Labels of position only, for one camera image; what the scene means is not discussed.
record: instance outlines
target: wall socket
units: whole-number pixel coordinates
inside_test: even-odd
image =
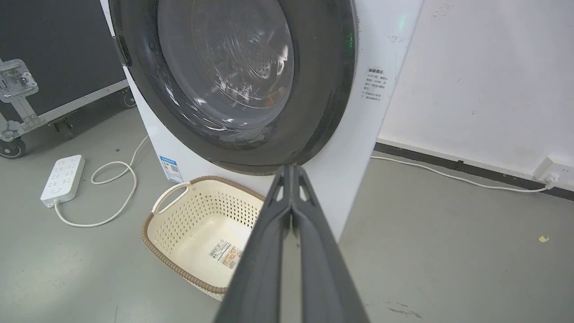
[[[55,202],[63,203],[76,197],[85,163],[81,155],[56,161],[40,197],[45,206],[52,207]]]
[[[549,176],[557,176],[556,186],[574,190],[574,163],[557,156],[548,156],[534,171],[534,177],[540,182],[547,182]]]

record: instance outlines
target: power strip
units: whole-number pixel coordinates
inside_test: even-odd
[[[54,203],[68,202],[76,197],[85,163],[81,155],[56,161],[40,197],[45,206],[54,207]]]

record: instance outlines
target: washing machine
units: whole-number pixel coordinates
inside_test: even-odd
[[[101,2],[169,180],[300,164],[341,237],[422,0]]]

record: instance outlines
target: laundry basket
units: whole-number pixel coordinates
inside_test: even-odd
[[[185,191],[160,210],[165,198],[182,187]],[[221,301],[264,199],[215,176],[177,184],[154,204],[142,239],[169,268]]]

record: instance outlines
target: white power cord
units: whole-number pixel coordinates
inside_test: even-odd
[[[102,225],[102,224],[106,224],[106,223],[110,222],[111,220],[117,218],[118,215],[124,210],[124,208],[126,207],[127,203],[128,203],[129,200],[131,199],[131,197],[134,195],[135,188],[138,186],[138,178],[137,178],[137,176],[135,175],[135,172],[134,172],[134,170],[131,168],[131,166],[132,166],[133,163],[134,163],[135,156],[136,156],[136,154],[138,153],[139,149],[142,147],[142,145],[144,144],[144,142],[145,142],[148,138],[149,138],[149,136],[146,136],[146,137],[142,140],[142,142],[139,144],[138,148],[135,149],[134,155],[131,157],[131,161],[130,161],[129,164],[126,164],[126,163],[124,163],[123,161],[120,161],[120,162],[119,162],[119,161],[112,161],[111,163],[107,163],[107,164],[101,166],[100,168],[98,168],[98,169],[92,174],[92,178],[91,178],[92,184],[101,185],[101,184],[110,183],[111,181],[116,180],[116,179],[118,179],[118,178],[124,176],[124,174],[127,173],[128,171],[131,172],[131,175],[134,177],[134,187],[131,189],[130,195],[127,196],[126,202],[123,203],[122,207],[119,209],[119,211],[118,211],[116,214],[114,214],[113,216],[111,216],[110,218],[108,218],[107,220],[104,220],[104,221],[102,221],[102,222],[98,222],[98,223],[94,223],[94,224],[77,224],[77,223],[73,223],[73,222],[70,222],[70,221],[66,220],[66,219],[62,216],[62,214],[60,213],[60,209],[58,208],[59,203],[56,202],[56,203],[54,203],[54,209],[56,210],[56,214],[58,214],[58,217],[60,218],[60,220],[64,221],[64,223],[66,223],[66,224],[68,224],[68,225],[77,226],[78,228],[93,228],[93,227],[95,227],[95,226],[99,226],[99,225]],[[124,166],[126,167],[126,169],[125,169],[123,172],[121,172],[119,175],[117,175],[117,176],[115,176],[115,177],[112,177],[112,178],[110,178],[110,179],[108,179],[108,180],[104,180],[104,181],[102,181],[102,182],[96,182],[96,181],[94,180],[94,177],[96,177],[96,175],[97,175],[102,169],[104,169],[104,168],[106,168],[106,167],[108,167],[108,166],[110,166],[110,165],[113,165],[113,164],[121,164],[121,165],[124,165]]]
[[[554,184],[554,182],[556,181],[556,178],[554,178],[554,177],[548,178],[548,184],[546,184],[545,187],[543,187],[543,188],[541,188],[541,189],[538,189],[538,190],[511,189],[511,188],[509,188],[509,187],[490,186],[490,185],[479,184],[479,183],[473,182],[473,181],[468,180],[468,179],[464,179],[464,178],[460,178],[460,177],[457,177],[457,176],[448,175],[448,174],[445,174],[445,173],[443,173],[443,172],[439,172],[438,170],[435,170],[435,169],[432,169],[432,168],[430,168],[430,167],[427,167],[427,166],[424,166],[424,165],[420,165],[420,164],[408,163],[408,162],[406,162],[406,161],[400,161],[400,160],[396,160],[396,159],[392,159],[392,158],[387,158],[387,157],[371,156],[371,158],[373,158],[373,159],[388,160],[388,161],[390,161],[390,162],[395,162],[395,163],[399,163],[399,164],[404,164],[404,165],[410,165],[410,166],[416,166],[416,167],[424,168],[424,169],[426,169],[426,170],[430,170],[430,171],[432,171],[432,172],[435,172],[435,173],[437,173],[437,174],[439,174],[439,175],[442,175],[442,176],[446,176],[446,177],[448,177],[448,178],[457,179],[457,180],[462,180],[463,182],[467,182],[467,183],[472,184],[472,185],[476,185],[476,186],[480,186],[480,187],[484,187],[484,188],[486,188],[486,189],[492,189],[492,190],[504,190],[504,191],[519,192],[519,193],[535,193],[535,192],[542,192],[542,191],[546,191],[546,190],[551,189],[552,187],[554,187],[553,184]]]

